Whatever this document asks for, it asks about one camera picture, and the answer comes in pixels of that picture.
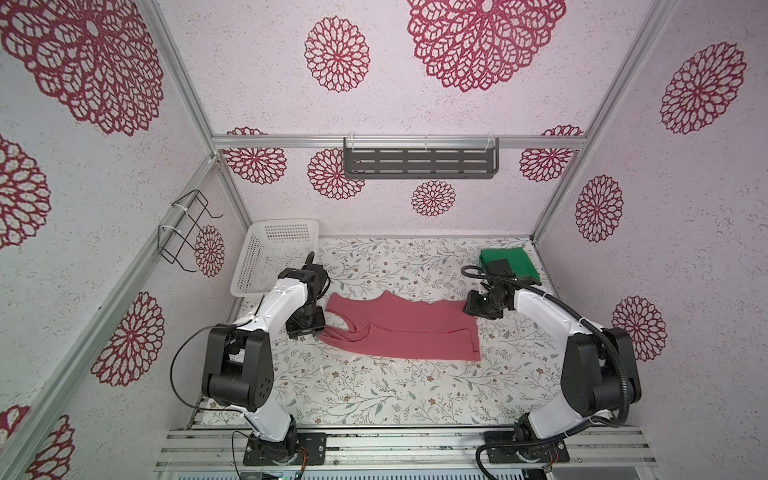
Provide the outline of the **green tank top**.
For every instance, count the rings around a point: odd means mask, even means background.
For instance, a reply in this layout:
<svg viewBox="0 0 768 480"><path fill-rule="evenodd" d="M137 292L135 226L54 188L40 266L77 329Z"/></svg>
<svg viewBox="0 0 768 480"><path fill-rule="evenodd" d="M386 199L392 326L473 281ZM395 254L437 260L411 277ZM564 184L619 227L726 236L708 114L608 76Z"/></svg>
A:
<svg viewBox="0 0 768 480"><path fill-rule="evenodd" d="M480 252L480 261L483 266L496 260L506 260L509 264L509 268L519 278L531 277L537 282L541 281L538 270L522 247L508 249L484 249Z"/></svg>

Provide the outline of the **pink tank top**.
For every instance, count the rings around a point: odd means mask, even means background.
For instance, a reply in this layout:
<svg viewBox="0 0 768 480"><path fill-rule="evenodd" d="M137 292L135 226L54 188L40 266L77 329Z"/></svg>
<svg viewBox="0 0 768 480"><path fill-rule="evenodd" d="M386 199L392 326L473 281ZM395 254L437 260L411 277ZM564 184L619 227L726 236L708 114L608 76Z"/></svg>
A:
<svg viewBox="0 0 768 480"><path fill-rule="evenodd" d="M479 362L476 318L461 301L410 301L385 292L372 300L334 294L326 311L346 327L327 326L319 339L332 347L362 355L405 360Z"/></svg>

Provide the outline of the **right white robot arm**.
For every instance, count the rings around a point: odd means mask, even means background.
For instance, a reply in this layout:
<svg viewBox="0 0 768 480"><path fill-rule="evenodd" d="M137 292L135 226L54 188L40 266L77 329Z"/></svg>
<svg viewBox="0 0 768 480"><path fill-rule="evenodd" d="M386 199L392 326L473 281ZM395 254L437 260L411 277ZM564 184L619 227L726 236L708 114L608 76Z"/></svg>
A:
<svg viewBox="0 0 768 480"><path fill-rule="evenodd" d="M467 295L464 312L497 320L507 311L533 321L563 349L560 392L518 420L518 442L533 446L573 436L590 427L621 427L642 396L633 341L622 328L608 328L579 314L541 288L533 277L518 277L504 260L467 265L461 274L478 280L481 291Z"/></svg>

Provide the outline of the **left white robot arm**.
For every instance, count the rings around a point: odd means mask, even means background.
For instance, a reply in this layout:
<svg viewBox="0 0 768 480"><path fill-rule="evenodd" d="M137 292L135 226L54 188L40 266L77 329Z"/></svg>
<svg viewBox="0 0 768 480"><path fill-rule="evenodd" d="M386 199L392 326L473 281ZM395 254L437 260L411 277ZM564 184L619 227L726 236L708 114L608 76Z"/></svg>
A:
<svg viewBox="0 0 768 480"><path fill-rule="evenodd" d="M329 287L320 264L286 268L256 308L209 333L202 394L241 413L261 441L284 443L295 429L291 415L272 397L272 337L281 330L294 340L320 335L326 322L318 302Z"/></svg>

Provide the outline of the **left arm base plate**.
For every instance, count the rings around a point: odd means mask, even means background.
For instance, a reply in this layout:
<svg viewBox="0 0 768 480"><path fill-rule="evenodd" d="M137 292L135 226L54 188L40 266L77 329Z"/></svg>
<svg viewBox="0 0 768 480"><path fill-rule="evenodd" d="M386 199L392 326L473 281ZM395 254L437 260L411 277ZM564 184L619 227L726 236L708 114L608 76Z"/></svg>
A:
<svg viewBox="0 0 768 480"><path fill-rule="evenodd" d="M324 432L288 433L282 442L249 436L242 458L244 466L318 466L325 463L328 435Z"/></svg>

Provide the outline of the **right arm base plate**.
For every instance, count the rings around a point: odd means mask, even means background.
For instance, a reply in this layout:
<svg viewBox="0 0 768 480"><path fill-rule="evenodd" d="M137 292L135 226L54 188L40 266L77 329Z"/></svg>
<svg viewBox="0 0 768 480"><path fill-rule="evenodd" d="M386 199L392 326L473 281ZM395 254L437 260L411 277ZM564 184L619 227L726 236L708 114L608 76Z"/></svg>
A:
<svg viewBox="0 0 768 480"><path fill-rule="evenodd" d="M491 464L510 463L567 463L571 460L563 439L518 439L517 433L486 431L483 434L487 456Z"/></svg>

